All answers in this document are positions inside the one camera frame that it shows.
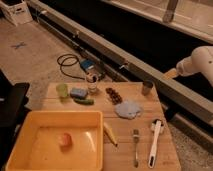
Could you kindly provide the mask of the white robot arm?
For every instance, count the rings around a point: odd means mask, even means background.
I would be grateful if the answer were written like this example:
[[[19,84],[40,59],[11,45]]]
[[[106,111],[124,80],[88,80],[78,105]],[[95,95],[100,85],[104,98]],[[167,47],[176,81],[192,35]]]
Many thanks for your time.
[[[166,78],[187,77],[201,73],[213,87],[213,46],[195,48],[189,57],[164,73]]]

